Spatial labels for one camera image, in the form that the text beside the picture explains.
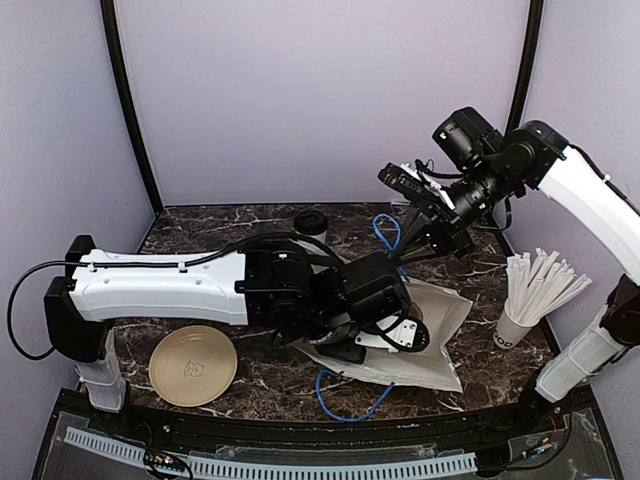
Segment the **white paper cup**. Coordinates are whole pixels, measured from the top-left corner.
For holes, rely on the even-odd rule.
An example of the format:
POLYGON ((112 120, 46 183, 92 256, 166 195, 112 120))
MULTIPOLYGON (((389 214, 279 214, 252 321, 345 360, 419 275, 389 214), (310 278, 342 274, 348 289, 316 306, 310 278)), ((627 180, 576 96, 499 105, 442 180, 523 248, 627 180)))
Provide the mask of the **white paper cup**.
POLYGON ((303 236, 307 236, 307 237, 311 237, 314 238, 315 240, 317 240, 318 242, 320 242, 323 245, 327 244, 327 229, 324 229, 322 231, 318 230, 318 229, 311 229, 311 230, 298 230, 295 229, 295 232, 297 234, 303 235, 303 236))

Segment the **blue checkered paper bag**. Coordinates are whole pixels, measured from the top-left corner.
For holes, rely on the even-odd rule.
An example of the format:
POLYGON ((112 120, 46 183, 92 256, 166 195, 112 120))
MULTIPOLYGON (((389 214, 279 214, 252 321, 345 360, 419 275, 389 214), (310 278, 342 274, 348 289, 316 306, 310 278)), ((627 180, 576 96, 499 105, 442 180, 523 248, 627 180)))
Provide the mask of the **blue checkered paper bag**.
POLYGON ((461 327, 473 302, 454 290, 418 279, 407 278, 405 285, 412 300, 408 312, 378 321, 370 331, 358 332, 347 343, 350 348, 360 349, 364 355, 361 363, 332 359, 322 355, 317 347, 296 345, 299 351, 323 367, 309 393, 314 395, 326 418, 344 423, 362 422, 373 416, 397 387, 449 393, 463 391, 446 344, 461 327), (353 413, 335 412, 323 397, 328 390, 323 385, 327 378, 338 384, 343 379, 378 384, 385 390, 371 406, 353 413))

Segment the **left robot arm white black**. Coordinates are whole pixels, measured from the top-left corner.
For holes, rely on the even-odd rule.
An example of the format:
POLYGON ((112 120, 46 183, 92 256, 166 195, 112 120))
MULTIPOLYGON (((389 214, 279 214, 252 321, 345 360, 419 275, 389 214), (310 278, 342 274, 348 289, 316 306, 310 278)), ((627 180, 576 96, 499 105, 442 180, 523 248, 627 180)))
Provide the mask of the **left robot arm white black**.
POLYGON ((52 352, 72 360, 91 405, 120 436, 141 427, 126 402, 111 332, 119 318, 195 319, 273 330, 331 353, 380 322, 402 322, 411 305, 394 261, 375 252, 341 259, 294 232, 258 234, 211 253, 117 254, 92 236, 74 238, 43 299, 52 352))

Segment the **brown cardboard cup carrier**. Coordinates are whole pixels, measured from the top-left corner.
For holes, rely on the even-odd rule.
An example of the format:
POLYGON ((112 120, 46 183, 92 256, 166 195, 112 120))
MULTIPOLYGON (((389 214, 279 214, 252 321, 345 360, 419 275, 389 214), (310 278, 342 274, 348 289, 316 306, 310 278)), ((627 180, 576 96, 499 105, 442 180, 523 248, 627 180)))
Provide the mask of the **brown cardboard cup carrier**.
POLYGON ((416 302, 412 302, 408 308, 408 313, 406 318, 414 323, 423 323, 424 322, 424 314, 420 307, 420 305, 416 302))

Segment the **black plastic cup lid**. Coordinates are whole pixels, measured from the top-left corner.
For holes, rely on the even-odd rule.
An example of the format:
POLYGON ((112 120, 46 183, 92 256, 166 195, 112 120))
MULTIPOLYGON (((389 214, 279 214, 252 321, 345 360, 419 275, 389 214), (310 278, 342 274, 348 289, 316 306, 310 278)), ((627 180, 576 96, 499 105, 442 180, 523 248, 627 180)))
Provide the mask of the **black plastic cup lid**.
POLYGON ((328 230, 328 218, 318 210, 304 210, 293 221, 294 230, 307 236, 324 234, 328 230))

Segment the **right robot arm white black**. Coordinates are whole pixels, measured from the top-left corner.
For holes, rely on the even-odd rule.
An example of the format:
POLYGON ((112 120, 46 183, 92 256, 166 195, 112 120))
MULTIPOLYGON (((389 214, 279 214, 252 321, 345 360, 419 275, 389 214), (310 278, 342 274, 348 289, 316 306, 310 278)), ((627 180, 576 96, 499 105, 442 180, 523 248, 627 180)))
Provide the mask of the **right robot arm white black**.
POLYGON ((471 248, 469 226, 497 203, 536 190, 579 221, 623 270, 596 318, 546 364, 510 413, 521 434, 534 432, 549 406, 639 344, 639 210, 579 147, 533 120, 501 134, 472 107, 436 128, 435 143, 460 173, 441 186, 421 163, 389 164, 379 178, 412 208, 392 253, 399 265, 471 248))

